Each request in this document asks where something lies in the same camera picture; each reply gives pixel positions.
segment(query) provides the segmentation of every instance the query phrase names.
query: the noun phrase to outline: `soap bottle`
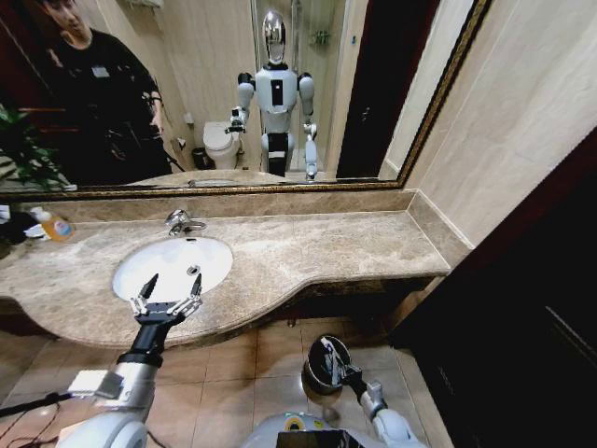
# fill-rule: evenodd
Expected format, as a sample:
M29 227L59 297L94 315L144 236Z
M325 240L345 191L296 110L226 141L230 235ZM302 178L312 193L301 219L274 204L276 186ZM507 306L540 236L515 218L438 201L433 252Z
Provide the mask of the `soap bottle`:
M65 219L52 215L42 207L34 207L31 209L32 215L37 219L41 227L48 234L49 238L54 241L65 241L73 236L73 225L68 223Z

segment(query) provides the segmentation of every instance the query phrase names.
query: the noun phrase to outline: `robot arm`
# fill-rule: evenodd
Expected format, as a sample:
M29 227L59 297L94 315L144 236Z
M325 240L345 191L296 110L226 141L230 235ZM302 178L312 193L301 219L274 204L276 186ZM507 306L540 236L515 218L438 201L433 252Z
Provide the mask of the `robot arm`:
M249 106L255 93L255 80L248 73L239 74L239 105L232 109L230 126L226 133L246 132L246 122L249 120Z
M153 403L155 377L168 331L192 315L201 302L201 271L188 297L148 303L158 282L154 275L136 298L130 299L141 325L131 349L118 358L115 371L81 371L69 387L74 397L99 397L108 410L82 422L57 448L144 448L144 424Z
M324 359L332 384L342 383L354 391L380 441L389 448L425 448L412 432L409 422L396 411L388 409L383 399L382 384L379 381L363 381L363 371L352 364L346 364L326 336L322 336L320 342L326 348Z
M307 179L313 180L317 174L317 145L315 144L317 125L312 122L315 85L311 75L306 72L298 77L298 95L302 103L302 113L305 117L303 130L307 134L305 170L307 172Z

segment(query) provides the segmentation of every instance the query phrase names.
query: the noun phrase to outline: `chrome robot head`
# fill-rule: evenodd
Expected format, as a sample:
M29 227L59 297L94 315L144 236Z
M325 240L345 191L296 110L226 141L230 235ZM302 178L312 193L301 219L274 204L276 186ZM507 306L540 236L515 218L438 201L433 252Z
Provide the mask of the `chrome robot head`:
M270 63L273 65L282 63L286 43L286 29L282 14L274 10L268 11L263 20L263 38Z

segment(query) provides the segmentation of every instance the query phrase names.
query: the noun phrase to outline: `name badge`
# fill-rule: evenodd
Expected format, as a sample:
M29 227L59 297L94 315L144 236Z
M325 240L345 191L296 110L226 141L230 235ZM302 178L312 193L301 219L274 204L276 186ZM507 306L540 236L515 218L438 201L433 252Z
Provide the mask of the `name badge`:
M101 65L96 65L95 67L92 67L91 70L93 71L93 75L95 77L110 77L108 71Z

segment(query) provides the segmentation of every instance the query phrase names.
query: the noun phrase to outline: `sink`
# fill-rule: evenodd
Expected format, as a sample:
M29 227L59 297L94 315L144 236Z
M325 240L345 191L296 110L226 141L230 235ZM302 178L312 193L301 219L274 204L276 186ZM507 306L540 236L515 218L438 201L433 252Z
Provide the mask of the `sink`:
M232 267L232 252L213 238L176 238L146 245L125 258L114 275L112 288L121 299L137 297L145 283L160 278L149 298L179 301L188 296L201 268L201 293L220 284Z

